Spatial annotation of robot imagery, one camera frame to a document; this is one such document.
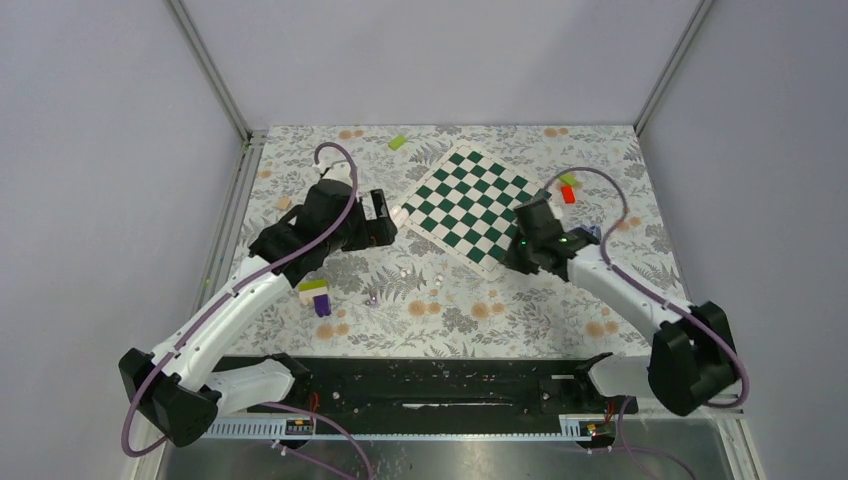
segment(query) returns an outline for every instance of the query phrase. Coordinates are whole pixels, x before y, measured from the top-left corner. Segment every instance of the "green and white checkered board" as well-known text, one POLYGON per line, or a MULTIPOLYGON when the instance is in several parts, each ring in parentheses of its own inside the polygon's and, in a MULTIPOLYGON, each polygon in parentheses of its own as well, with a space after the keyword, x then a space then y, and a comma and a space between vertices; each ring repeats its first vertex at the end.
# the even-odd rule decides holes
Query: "green and white checkered board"
POLYGON ((470 143, 458 143, 410 190, 406 225, 487 280, 518 228, 512 208, 542 190, 514 166, 470 143))

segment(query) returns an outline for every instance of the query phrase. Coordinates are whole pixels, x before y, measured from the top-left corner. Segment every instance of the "purple block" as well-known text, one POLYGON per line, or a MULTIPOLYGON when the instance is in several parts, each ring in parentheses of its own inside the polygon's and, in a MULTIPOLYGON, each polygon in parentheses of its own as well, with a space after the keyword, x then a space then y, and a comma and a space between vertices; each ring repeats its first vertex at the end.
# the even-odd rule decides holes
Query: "purple block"
POLYGON ((312 299, 315 302, 315 313, 318 317, 327 317, 332 313, 330 311, 330 297, 327 295, 318 295, 312 299))

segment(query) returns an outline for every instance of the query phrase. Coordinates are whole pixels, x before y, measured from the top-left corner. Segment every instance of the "gray wall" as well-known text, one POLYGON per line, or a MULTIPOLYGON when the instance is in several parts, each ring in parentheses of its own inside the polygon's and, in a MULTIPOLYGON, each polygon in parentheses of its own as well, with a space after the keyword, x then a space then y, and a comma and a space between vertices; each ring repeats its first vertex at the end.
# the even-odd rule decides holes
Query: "gray wall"
POLYGON ((731 316, 770 479, 848 466, 848 5, 718 1, 643 136, 696 300, 731 316))
POLYGON ((186 0, 247 122, 633 123, 697 0, 186 0))
POLYGON ((191 310, 239 141, 162 2, 0 6, 0 477, 115 479, 117 362, 191 310))

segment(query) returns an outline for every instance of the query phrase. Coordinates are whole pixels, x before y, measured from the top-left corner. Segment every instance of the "table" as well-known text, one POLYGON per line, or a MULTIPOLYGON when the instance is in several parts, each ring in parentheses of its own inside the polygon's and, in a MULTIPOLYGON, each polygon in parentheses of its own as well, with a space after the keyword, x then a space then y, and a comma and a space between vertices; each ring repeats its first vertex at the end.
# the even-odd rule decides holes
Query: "table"
MULTIPOLYGON (((300 203, 317 180, 312 153, 336 141, 353 155, 360 188, 382 188, 389 205, 458 140, 475 142, 506 162, 546 180, 569 166, 593 166, 620 182, 630 214, 610 240, 610 252, 669 294, 684 297, 671 243, 660 218, 639 142, 630 126, 277 126, 267 136, 247 206, 234 264, 259 232, 284 211, 281 197, 300 203), (404 135, 397 151, 388 142, 404 135)), ((609 227, 620 212, 601 178, 578 174, 577 203, 563 224, 609 227)), ((231 354, 585 358, 600 352, 648 353, 644 339, 588 292, 545 272, 505 272, 485 281, 428 240, 402 228, 394 245, 337 252, 307 279, 330 284, 333 315, 318 318, 290 291, 265 310, 231 354), (368 291, 385 293, 376 308, 368 291)))

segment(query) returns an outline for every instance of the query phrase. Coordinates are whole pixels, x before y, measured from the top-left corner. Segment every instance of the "green square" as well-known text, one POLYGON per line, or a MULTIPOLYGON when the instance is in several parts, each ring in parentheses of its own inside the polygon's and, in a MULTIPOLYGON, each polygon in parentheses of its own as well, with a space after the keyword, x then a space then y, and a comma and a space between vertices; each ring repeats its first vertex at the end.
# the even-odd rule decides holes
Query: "green square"
POLYGON ((421 203, 421 206, 420 206, 420 207, 418 207, 418 210, 421 210, 422 212, 426 213, 427 215, 430 215, 430 212, 432 212, 433 210, 435 210, 435 208, 436 208, 436 206, 435 206, 435 205, 433 205, 432 203, 428 202, 427 200, 424 200, 424 202, 423 202, 423 203, 421 203))
POLYGON ((498 195, 497 200, 498 200, 498 203, 500 203, 504 207, 508 207, 509 204, 512 203, 512 201, 514 199, 512 197, 510 197, 509 195, 502 193, 502 194, 498 195))
POLYGON ((505 253, 506 250, 497 245, 492 245, 492 248, 489 249, 489 256, 495 257, 497 260, 502 260, 505 253))
POLYGON ((444 200, 442 200, 442 201, 439 203, 439 209, 441 209, 442 211, 445 211, 445 212, 450 212, 450 211, 451 211, 451 209, 452 209, 454 206, 455 206, 455 205, 453 204, 453 202, 451 202, 451 201, 450 201, 450 200, 448 200, 447 198, 446 198, 446 199, 444 199, 444 200))
POLYGON ((472 205, 474 205, 474 200, 471 200, 468 197, 462 197, 462 199, 457 202, 457 205, 464 208, 465 210, 468 210, 469 208, 471 208, 472 205))
POLYGON ((443 183, 436 187, 436 193, 443 197, 446 197, 450 193, 450 187, 443 183))
POLYGON ((430 196, 431 193, 433 193, 433 191, 430 190, 429 187, 421 187, 418 189, 417 192, 415 192, 415 194, 421 198, 427 198, 430 196))
POLYGON ((498 219, 498 216, 495 215, 495 212, 493 212, 491 210, 486 210, 486 213, 484 213, 482 216, 480 216, 480 220, 483 220, 484 222, 488 223, 489 225, 494 224, 495 220, 497 220, 497 219, 498 219))
POLYGON ((472 247, 471 251, 468 252, 467 257, 474 261, 474 263, 480 263, 480 260, 483 260, 483 257, 486 256, 486 252, 480 250, 477 247, 472 247))
POLYGON ((442 221, 439 223, 448 228, 453 228, 456 226, 457 223, 459 223, 459 221, 457 221, 457 219, 451 217, 450 215, 446 215, 445 218, 443 218, 442 221))
POLYGON ((427 218, 424 219, 423 222, 421 222, 421 228, 423 228, 424 230, 427 230, 428 232, 432 232, 433 229, 436 228, 436 225, 438 225, 438 224, 439 223, 437 221, 433 220, 430 217, 427 217, 427 218))
POLYGON ((477 223, 477 217, 475 217, 474 215, 471 215, 470 213, 466 213, 465 215, 462 216, 462 219, 460 220, 460 222, 471 227, 475 223, 477 223))
POLYGON ((477 240, 480 240, 481 238, 483 238, 483 235, 480 235, 479 233, 475 232, 474 230, 469 230, 468 233, 466 233, 465 236, 462 237, 462 238, 468 240, 471 243, 477 243, 477 240))
POLYGON ((486 234, 483 236, 493 242, 497 242, 498 239, 501 238, 501 232, 497 231, 494 227, 489 227, 489 229, 486 230, 486 234))
POLYGON ((456 244, 459 243, 461 239, 459 238, 459 235, 453 232, 448 232, 448 234, 445 235, 445 238, 443 238, 442 240, 444 240, 444 242, 450 245, 451 247, 456 247, 456 244))
POLYGON ((527 200, 530 200, 531 198, 533 198, 533 195, 530 195, 529 193, 525 192, 524 190, 518 192, 518 195, 515 196, 515 199, 518 200, 521 203, 524 203, 527 200))
POLYGON ((527 185, 527 179, 524 177, 515 177, 512 179, 512 184, 518 188, 524 188, 524 185, 527 185))

